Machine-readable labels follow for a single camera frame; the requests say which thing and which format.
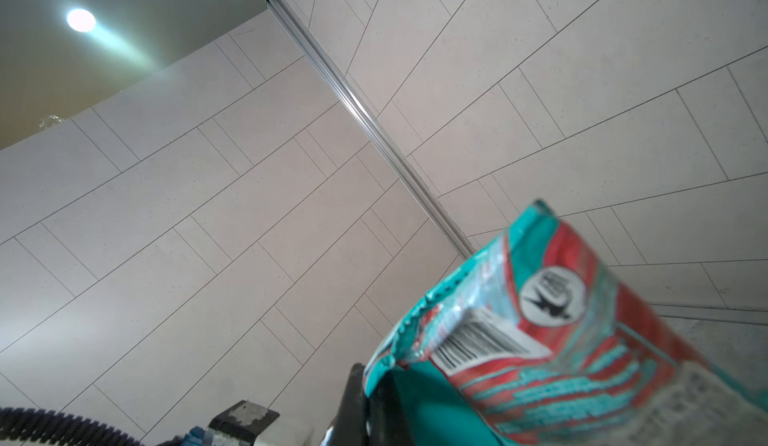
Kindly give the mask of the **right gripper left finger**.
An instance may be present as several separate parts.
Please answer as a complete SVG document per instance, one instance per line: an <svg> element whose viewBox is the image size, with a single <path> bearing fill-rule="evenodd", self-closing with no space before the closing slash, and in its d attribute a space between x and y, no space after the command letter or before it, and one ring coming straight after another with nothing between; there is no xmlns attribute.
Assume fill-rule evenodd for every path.
<svg viewBox="0 0 768 446"><path fill-rule="evenodd" d="M364 446L368 444L368 398L363 389L364 365L352 366L338 412L326 431L322 445Z"/></svg>

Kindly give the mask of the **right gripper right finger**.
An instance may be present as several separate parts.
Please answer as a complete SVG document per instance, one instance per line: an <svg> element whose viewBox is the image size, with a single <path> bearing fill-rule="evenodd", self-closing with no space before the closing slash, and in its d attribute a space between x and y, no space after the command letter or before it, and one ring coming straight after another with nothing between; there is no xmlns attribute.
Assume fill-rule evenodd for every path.
<svg viewBox="0 0 768 446"><path fill-rule="evenodd" d="M368 400L368 434L372 446L415 446L393 379L382 379Z"/></svg>

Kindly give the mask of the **ceiling light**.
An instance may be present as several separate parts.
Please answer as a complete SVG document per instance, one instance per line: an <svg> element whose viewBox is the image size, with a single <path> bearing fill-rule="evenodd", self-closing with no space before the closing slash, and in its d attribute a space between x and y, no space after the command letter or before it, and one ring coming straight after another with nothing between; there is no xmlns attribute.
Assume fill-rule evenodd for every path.
<svg viewBox="0 0 768 446"><path fill-rule="evenodd" d="M97 20L90 11L74 8L66 14L66 23L76 32L88 33L95 29Z"/></svg>

